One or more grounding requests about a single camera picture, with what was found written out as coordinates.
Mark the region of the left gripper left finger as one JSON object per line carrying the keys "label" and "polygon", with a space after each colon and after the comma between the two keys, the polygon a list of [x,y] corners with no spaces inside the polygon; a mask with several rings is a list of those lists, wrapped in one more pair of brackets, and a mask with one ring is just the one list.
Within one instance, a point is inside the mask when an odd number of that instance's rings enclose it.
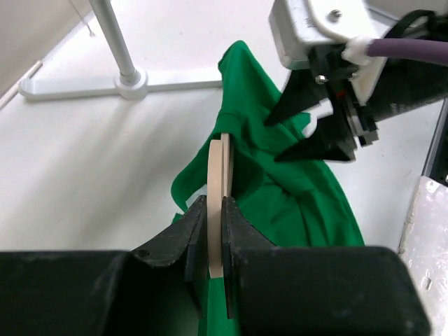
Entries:
{"label": "left gripper left finger", "polygon": [[207,203],[133,251],[1,254],[2,335],[196,335],[207,314]]}

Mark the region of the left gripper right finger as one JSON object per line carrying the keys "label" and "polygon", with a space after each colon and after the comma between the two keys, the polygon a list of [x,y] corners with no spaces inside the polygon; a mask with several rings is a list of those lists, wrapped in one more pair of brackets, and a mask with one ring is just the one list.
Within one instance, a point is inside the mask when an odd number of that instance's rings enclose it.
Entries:
{"label": "left gripper right finger", "polygon": [[429,335],[400,257],[380,246],[280,247],[223,199],[227,316],[240,335]]}

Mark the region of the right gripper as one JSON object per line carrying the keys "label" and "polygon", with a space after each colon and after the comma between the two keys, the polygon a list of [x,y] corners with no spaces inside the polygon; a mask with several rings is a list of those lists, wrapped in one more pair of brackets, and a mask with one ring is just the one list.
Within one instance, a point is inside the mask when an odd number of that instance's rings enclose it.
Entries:
{"label": "right gripper", "polygon": [[313,47],[310,69],[292,70],[265,126],[274,126],[330,101],[331,110],[317,118],[311,136],[299,140],[275,157],[276,162],[329,160],[353,162],[357,141],[369,146],[378,140],[377,126],[367,108],[361,106],[352,85],[359,67],[342,59],[342,46]]}

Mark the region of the beige plastic hanger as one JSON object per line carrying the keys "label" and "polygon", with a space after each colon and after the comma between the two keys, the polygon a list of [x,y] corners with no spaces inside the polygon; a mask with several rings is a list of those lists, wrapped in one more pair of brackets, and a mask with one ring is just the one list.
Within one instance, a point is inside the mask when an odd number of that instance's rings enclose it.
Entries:
{"label": "beige plastic hanger", "polygon": [[230,134],[222,133],[220,139],[211,140],[206,182],[207,247],[209,275],[212,279],[223,277],[221,248],[221,208],[224,197],[230,196],[233,174],[233,149]]}

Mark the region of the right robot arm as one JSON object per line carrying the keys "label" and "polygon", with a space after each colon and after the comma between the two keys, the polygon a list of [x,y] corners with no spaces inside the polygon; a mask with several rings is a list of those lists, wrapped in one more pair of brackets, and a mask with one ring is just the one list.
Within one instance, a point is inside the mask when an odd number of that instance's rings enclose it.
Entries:
{"label": "right robot arm", "polygon": [[378,139],[378,122],[447,97],[446,65],[390,58],[372,96],[362,106],[352,88],[358,67],[343,60],[342,51],[341,44],[315,46],[307,53],[310,67],[291,71],[266,126],[302,114],[325,98],[332,111],[318,118],[310,136],[278,154],[277,162],[353,161],[357,147]]}

